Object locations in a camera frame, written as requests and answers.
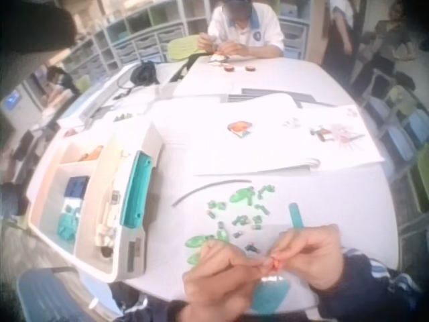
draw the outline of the teal latch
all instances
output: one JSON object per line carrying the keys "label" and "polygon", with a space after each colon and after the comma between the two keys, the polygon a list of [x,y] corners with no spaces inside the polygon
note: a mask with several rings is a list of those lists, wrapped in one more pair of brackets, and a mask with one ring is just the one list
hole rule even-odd
{"label": "teal latch", "polygon": [[121,212],[121,225],[138,228],[143,223],[152,160],[143,152],[135,156]]}

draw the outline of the white shirt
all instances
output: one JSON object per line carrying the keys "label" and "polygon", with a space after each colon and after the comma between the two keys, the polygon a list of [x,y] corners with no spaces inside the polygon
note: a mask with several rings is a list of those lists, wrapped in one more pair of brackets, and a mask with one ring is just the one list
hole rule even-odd
{"label": "white shirt", "polygon": [[353,9],[348,0],[329,0],[330,3],[330,16],[334,17],[335,8],[344,13],[345,20],[350,28],[353,28]]}
{"label": "white shirt", "polygon": [[262,47],[274,45],[284,50],[284,35],[273,9],[263,3],[254,3],[249,25],[244,30],[222,13],[219,6],[213,11],[208,34],[216,37],[216,44],[227,40],[246,46]]}

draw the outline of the hand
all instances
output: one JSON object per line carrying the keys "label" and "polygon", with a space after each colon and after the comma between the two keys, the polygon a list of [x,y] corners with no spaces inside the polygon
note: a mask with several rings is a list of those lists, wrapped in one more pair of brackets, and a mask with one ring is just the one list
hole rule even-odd
{"label": "hand", "polygon": [[180,321],[234,321],[250,307],[254,288],[272,264],[272,259],[262,265],[236,246],[208,240],[201,249],[200,263],[183,276],[189,305]]}
{"label": "hand", "polygon": [[344,43],[344,53],[347,56],[351,56],[351,54],[353,53],[353,47],[352,47],[352,45],[351,45],[350,42],[345,42]]}
{"label": "hand", "polygon": [[221,44],[218,48],[218,51],[225,56],[250,56],[249,47],[242,44],[238,44],[231,40],[228,40],[227,42]]}
{"label": "hand", "polygon": [[200,32],[197,42],[198,48],[205,50],[206,52],[214,52],[214,44],[215,39],[212,36],[205,34],[204,32]]}
{"label": "hand", "polygon": [[290,229],[270,252],[280,268],[296,273],[318,290],[340,280],[344,268],[340,233],[336,225]]}

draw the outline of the green chair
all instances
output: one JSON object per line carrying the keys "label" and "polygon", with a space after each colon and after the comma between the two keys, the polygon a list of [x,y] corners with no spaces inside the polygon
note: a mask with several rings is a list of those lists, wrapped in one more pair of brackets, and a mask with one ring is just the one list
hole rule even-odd
{"label": "green chair", "polygon": [[429,211],[429,143],[417,153],[417,162],[408,172],[408,180],[419,212],[426,213]]}
{"label": "green chair", "polygon": [[91,81],[88,75],[83,75],[76,82],[74,82],[81,94],[85,93],[91,87]]}
{"label": "green chair", "polygon": [[205,52],[197,46],[198,35],[172,40],[167,47],[167,55],[171,61],[179,61],[189,58],[193,54]]}

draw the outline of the blue chair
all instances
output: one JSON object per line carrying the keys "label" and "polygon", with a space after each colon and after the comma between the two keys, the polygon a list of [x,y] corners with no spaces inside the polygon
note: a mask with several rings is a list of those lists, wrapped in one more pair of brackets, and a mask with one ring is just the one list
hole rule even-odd
{"label": "blue chair", "polygon": [[17,292],[27,322],[94,321],[71,297],[56,273],[73,268],[36,268],[23,273],[17,281]]}

